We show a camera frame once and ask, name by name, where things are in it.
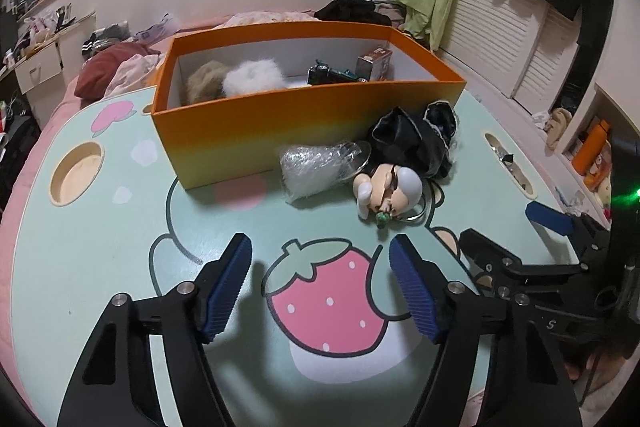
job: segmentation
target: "pink bedding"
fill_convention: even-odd
[[[11,333],[11,279],[14,268],[14,249],[18,238],[18,229],[22,214],[27,204],[31,185],[49,145],[62,126],[82,108],[82,100],[74,96],[76,80],[66,88],[65,97],[53,111],[49,122],[42,130],[42,135],[31,150],[27,161],[18,175],[9,202],[0,222],[0,363],[7,376],[13,382],[24,400],[28,399],[15,365],[14,344]]]

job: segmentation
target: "open box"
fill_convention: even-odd
[[[359,55],[378,46],[393,51],[392,80],[305,85],[316,59],[353,70]],[[237,66],[264,58],[277,62],[290,89],[180,105],[181,83],[206,62]],[[413,112],[436,100],[454,105],[465,86],[401,32],[342,22],[270,23],[178,36],[158,78],[151,115],[186,189],[277,168],[278,150],[288,144],[363,138],[396,106]]]

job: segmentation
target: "louvered door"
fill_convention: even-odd
[[[550,8],[531,62],[513,98],[531,114],[551,109],[578,49],[580,19]]]
[[[453,0],[441,47],[511,97],[547,6],[542,0]]]

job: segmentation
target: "bottle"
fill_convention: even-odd
[[[587,140],[585,140],[577,155],[571,161],[571,165],[580,176],[587,174],[587,171],[593,161],[596,159],[602,147],[607,141],[607,133],[609,132],[609,124],[604,120],[600,120],[598,124],[591,129]]]

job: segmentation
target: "clear plastic packaging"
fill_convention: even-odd
[[[363,150],[353,142],[331,146],[291,145],[280,154],[289,203],[345,182],[362,168]]]

